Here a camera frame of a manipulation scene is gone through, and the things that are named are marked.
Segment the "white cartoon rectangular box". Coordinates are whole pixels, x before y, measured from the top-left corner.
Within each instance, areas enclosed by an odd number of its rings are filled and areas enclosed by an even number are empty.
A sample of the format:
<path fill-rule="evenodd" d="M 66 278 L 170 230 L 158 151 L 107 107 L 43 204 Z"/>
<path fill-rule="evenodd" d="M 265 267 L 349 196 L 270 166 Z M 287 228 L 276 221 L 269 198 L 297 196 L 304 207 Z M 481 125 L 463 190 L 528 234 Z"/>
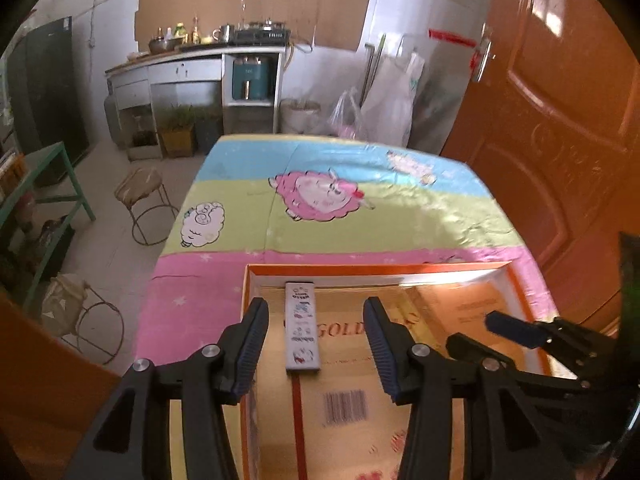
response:
<path fill-rule="evenodd" d="M 314 284 L 285 284 L 285 357 L 289 372 L 318 372 L 321 367 Z"/>

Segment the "shallow orange-rimmed cardboard tray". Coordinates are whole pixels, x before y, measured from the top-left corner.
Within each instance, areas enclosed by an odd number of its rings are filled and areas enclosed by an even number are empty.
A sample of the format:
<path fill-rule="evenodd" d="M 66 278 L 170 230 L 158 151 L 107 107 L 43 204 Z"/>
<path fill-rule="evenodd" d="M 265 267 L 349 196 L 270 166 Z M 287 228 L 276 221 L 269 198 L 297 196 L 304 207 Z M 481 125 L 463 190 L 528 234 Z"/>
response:
<path fill-rule="evenodd" d="M 529 320 L 507 262 L 251 264 L 269 328 L 241 405 L 245 479 L 569 479 L 534 404 L 536 350 L 488 333 Z"/>

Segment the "colourful cartoon tablecloth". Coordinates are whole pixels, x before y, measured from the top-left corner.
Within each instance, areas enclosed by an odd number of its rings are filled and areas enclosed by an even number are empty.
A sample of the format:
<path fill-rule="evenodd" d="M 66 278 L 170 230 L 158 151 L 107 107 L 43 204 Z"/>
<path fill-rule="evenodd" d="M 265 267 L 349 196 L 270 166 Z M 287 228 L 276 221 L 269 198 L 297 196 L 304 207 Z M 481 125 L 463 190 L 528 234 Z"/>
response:
<path fill-rule="evenodd" d="M 199 359 L 239 322 L 251 264 L 510 263 L 532 316 L 555 307 L 535 260 L 461 162 L 313 136 L 226 136 L 186 194 L 150 281 L 137 356 Z M 241 405 L 224 409 L 241 474 Z"/>

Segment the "round metal stool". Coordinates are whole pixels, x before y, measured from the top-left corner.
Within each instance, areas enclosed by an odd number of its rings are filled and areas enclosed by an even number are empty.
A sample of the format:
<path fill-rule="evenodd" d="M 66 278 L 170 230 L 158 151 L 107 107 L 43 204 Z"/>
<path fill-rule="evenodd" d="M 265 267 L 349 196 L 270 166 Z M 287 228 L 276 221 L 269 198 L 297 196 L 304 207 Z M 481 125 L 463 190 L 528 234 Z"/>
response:
<path fill-rule="evenodd" d="M 134 207 L 153 195 L 157 196 L 158 203 L 146 207 L 136 214 Z M 131 220 L 131 237 L 138 245 L 153 247 L 167 240 L 167 237 L 161 240 L 150 240 L 141 224 L 141 220 L 147 214 L 161 209 L 168 210 L 172 218 L 177 218 L 178 208 L 169 198 L 160 170 L 156 167 L 138 167 L 130 170 L 126 177 L 122 179 L 122 182 L 116 186 L 114 199 L 128 211 Z"/>

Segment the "brown wooden door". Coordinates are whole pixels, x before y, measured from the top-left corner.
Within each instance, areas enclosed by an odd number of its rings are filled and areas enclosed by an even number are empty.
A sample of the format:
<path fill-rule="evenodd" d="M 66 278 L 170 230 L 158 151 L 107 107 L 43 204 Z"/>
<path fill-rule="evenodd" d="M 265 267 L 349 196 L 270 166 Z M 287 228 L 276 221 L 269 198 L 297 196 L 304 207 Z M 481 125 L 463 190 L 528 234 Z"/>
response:
<path fill-rule="evenodd" d="M 491 0 L 444 147 L 483 180 L 563 318 L 611 333 L 639 229 L 639 64 L 598 0 Z"/>

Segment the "white plastic sack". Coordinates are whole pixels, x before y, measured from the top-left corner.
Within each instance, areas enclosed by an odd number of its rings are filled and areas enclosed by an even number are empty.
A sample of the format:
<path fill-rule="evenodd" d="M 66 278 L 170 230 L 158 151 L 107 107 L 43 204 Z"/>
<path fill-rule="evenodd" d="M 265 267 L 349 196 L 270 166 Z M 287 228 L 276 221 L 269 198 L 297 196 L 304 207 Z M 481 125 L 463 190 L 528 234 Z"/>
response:
<path fill-rule="evenodd" d="M 361 109 L 370 142 L 405 148 L 424 58 L 383 58 Z"/>

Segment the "potted green plant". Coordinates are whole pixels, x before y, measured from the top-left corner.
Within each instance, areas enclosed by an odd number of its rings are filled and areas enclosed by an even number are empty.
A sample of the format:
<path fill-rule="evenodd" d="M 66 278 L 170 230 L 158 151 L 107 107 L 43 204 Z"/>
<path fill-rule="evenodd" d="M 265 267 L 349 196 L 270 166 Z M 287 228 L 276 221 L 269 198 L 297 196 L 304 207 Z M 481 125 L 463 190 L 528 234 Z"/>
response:
<path fill-rule="evenodd" d="M 180 105 L 158 118 L 160 145 L 169 158 L 207 155 L 224 134 L 222 117 L 210 107 Z"/>

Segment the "green metal shelf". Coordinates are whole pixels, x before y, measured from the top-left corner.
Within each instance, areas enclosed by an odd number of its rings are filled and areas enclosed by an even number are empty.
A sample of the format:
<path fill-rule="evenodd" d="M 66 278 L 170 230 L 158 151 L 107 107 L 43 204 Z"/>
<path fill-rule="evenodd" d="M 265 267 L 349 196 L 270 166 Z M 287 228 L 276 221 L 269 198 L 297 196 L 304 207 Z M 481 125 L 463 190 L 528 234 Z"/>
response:
<path fill-rule="evenodd" d="M 40 188 L 60 168 L 72 188 Z M 40 282 L 61 269 L 79 211 L 96 218 L 62 142 L 27 155 L 11 148 L 1 159 L 1 289 L 31 318 L 39 315 Z"/>

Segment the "teal air fryer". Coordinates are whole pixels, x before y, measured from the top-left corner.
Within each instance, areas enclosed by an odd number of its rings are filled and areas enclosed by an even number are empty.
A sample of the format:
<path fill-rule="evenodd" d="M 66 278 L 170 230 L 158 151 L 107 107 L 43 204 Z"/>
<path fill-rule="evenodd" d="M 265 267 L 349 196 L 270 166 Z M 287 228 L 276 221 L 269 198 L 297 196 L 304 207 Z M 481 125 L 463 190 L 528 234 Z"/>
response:
<path fill-rule="evenodd" d="M 269 60 L 261 56 L 241 56 L 233 61 L 232 98 L 266 100 L 269 98 Z"/>

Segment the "white kitchen counter cabinet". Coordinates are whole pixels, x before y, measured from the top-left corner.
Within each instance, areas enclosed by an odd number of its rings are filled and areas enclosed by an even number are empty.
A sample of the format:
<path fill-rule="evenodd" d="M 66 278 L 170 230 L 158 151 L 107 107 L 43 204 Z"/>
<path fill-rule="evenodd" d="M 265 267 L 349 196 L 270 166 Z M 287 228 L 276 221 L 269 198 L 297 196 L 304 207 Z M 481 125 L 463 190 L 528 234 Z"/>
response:
<path fill-rule="evenodd" d="M 278 132 L 285 53 L 285 47 L 206 48 L 147 55 L 107 70 L 104 110 L 112 141 L 128 150 L 136 132 L 159 133 L 182 106 L 218 113 L 225 134 Z M 233 95 L 234 66 L 249 58 L 268 68 L 263 99 Z"/>

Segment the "dark cabinet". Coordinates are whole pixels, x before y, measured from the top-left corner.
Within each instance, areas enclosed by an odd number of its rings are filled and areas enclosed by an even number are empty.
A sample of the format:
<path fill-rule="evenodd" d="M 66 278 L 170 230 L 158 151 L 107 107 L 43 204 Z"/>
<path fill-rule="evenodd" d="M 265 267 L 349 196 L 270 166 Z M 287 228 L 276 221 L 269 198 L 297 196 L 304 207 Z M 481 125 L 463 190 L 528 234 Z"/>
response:
<path fill-rule="evenodd" d="M 73 60 L 73 24 L 60 18 L 28 32 L 8 58 L 8 90 L 17 144 L 30 154 L 64 144 L 70 162 L 88 152 Z"/>

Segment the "black gas stove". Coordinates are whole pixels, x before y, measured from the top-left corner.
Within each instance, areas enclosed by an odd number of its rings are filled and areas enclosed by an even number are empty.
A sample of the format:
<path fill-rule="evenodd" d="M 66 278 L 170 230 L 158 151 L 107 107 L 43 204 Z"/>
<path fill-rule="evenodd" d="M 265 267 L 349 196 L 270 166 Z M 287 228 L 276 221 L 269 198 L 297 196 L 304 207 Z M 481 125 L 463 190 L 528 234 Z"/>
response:
<path fill-rule="evenodd" d="M 291 31 L 283 22 L 267 20 L 239 26 L 233 33 L 231 43 L 237 47 L 285 47 L 290 38 Z"/>

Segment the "cardboard wall panel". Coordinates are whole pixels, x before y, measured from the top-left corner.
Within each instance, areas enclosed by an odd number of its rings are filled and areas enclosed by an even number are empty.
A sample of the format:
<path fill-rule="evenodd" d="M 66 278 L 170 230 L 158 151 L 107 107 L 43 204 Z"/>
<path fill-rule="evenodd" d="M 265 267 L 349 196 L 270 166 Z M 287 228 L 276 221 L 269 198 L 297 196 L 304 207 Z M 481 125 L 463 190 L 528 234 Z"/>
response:
<path fill-rule="evenodd" d="M 134 40 L 144 50 L 160 30 L 198 20 L 208 35 L 223 24 L 273 21 L 316 47 L 356 51 L 369 0 L 139 0 Z"/>

